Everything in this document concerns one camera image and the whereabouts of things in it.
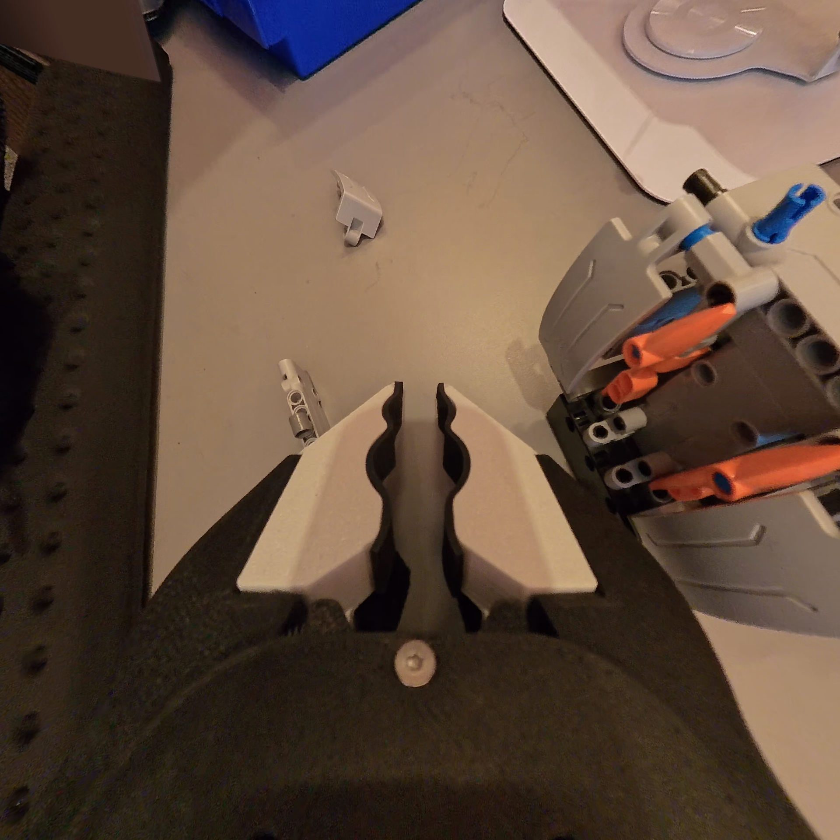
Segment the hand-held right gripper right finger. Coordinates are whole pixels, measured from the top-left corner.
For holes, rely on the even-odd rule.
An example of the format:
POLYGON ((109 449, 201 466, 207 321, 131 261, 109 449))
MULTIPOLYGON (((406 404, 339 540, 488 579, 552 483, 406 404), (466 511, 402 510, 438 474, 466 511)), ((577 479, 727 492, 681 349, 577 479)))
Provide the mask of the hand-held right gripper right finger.
POLYGON ((452 385, 436 390, 443 468, 444 577, 467 622, 504 602, 589 595, 597 580, 538 453, 452 385))

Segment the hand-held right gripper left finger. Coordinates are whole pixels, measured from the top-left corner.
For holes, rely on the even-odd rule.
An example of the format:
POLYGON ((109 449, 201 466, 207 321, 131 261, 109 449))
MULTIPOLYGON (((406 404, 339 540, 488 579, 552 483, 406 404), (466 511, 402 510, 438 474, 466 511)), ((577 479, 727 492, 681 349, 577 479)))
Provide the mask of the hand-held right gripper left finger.
POLYGON ((352 622, 398 622, 411 573, 385 486, 396 466, 396 381, 307 446, 237 579, 241 592, 337 602, 352 622))

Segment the small grey curved brick piece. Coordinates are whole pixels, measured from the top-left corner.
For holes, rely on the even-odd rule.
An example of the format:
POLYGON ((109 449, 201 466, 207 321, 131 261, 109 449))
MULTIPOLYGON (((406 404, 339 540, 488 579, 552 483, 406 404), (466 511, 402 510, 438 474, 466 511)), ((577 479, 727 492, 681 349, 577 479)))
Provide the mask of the small grey curved brick piece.
POLYGON ((343 243, 356 247, 362 238, 373 239, 382 224, 382 205, 365 187, 332 170, 338 191, 335 220, 343 227, 343 243))

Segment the blue plastic bin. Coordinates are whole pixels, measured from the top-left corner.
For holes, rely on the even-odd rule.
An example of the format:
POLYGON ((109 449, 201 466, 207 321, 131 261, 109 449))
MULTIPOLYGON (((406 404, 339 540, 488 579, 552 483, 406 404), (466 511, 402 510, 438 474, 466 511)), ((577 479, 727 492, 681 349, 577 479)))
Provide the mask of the blue plastic bin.
POLYGON ((197 2, 225 45, 251 67, 308 79, 418 1, 197 2))

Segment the light grey holed brick beam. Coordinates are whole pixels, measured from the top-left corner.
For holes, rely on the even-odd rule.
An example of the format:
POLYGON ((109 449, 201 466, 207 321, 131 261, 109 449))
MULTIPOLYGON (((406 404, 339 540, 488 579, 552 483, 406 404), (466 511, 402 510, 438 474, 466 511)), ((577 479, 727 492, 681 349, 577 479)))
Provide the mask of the light grey holed brick beam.
POLYGON ((291 432, 306 448, 328 432, 331 424, 310 374, 290 359, 280 360, 278 368, 291 432))

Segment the grey orange toy brick model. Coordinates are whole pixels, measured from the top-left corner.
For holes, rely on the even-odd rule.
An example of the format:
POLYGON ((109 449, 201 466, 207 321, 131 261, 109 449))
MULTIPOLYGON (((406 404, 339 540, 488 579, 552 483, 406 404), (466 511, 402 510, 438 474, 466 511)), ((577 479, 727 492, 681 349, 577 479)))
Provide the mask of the grey orange toy brick model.
POLYGON ((682 190, 606 221, 552 294, 549 426, 692 607, 838 638, 838 180, 682 190))

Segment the black studded foam pad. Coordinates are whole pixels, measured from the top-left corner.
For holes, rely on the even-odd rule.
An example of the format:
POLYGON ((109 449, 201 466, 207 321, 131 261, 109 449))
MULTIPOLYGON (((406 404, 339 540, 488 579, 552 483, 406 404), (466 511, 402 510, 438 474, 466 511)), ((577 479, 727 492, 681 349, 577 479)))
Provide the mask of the black studded foam pad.
POLYGON ((148 591, 172 71, 38 74, 2 217, 2 838, 148 591))

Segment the white stand with base plate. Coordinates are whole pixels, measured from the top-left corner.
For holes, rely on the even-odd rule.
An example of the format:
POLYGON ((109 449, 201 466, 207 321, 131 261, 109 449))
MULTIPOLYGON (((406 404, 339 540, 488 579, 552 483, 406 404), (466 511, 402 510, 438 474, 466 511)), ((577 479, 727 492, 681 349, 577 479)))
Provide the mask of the white stand with base plate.
POLYGON ((502 13, 662 203, 700 168, 734 188, 838 158, 833 2, 504 2, 502 13))

